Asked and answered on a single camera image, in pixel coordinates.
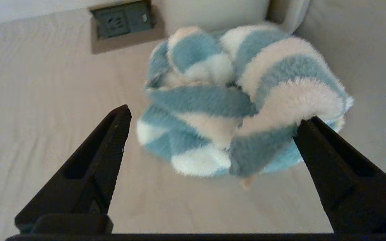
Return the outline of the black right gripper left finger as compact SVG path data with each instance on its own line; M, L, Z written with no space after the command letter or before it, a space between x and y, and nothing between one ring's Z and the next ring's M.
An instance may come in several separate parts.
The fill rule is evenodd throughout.
M107 215L132 115L112 110L15 217L21 234L32 233L48 215Z

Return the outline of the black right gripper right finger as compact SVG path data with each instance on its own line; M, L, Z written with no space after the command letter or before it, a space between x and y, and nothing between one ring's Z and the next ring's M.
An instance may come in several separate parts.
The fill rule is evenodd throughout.
M334 232L386 234L386 173L317 116L294 141Z

